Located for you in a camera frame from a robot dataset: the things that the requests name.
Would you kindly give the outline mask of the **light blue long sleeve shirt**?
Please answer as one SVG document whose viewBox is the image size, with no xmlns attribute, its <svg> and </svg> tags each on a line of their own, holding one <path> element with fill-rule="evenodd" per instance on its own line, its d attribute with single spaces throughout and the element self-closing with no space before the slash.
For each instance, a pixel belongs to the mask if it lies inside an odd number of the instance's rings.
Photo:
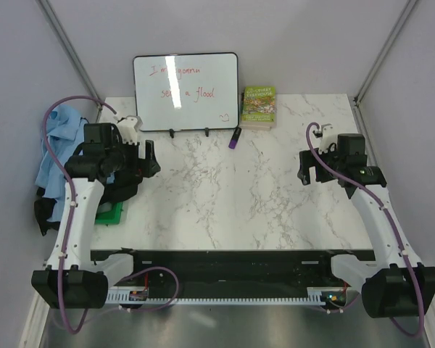
<svg viewBox="0 0 435 348">
<path fill-rule="evenodd" d="M 59 160 L 64 165 L 73 155 L 76 147 L 84 141 L 83 128 L 88 121 L 81 117 L 79 111 L 69 105 L 55 107 L 46 124 L 46 138 Z M 49 223 L 60 222 L 64 209 L 65 177 L 48 153 L 45 142 L 41 142 L 42 161 L 35 184 L 43 188 L 43 197 L 55 200 Z"/>
</svg>

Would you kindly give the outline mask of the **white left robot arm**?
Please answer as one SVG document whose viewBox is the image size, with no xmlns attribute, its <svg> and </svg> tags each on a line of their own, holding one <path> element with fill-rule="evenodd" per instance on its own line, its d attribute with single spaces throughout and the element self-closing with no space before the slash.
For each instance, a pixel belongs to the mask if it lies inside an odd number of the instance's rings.
<svg viewBox="0 0 435 348">
<path fill-rule="evenodd" d="M 91 240 L 99 205 L 130 199 L 143 179 L 161 170 L 154 142 L 147 140 L 145 155 L 139 157 L 139 145 L 124 141 L 113 123 L 86 124 L 83 136 L 64 166 L 69 180 L 54 250 L 46 268 L 31 278 L 54 309 L 99 309 L 110 287 L 121 279 L 139 284 L 145 274 L 144 266 L 127 254 L 91 261 Z"/>
</svg>

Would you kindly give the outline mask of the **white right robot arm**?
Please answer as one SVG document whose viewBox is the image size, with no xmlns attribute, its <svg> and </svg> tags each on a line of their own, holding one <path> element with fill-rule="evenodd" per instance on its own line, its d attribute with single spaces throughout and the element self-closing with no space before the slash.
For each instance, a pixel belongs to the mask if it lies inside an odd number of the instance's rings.
<svg viewBox="0 0 435 348">
<path fill-rule="evenodd" d="M 318 266 L 319 280 L 329 286 L 348 283 L 372 318 L 425 315 L 435 295 L 435 267 L 423 264 L 399 226 L 381 169 L 368 165 L 365 138 L 308 130 L 306 138 L 313 136 L 320 146 L 299 153 L 298 178 L 305 186 L 338 182 L 362 219 L 375 257 L 366 262 L 336 255 Z"/>
</svg>

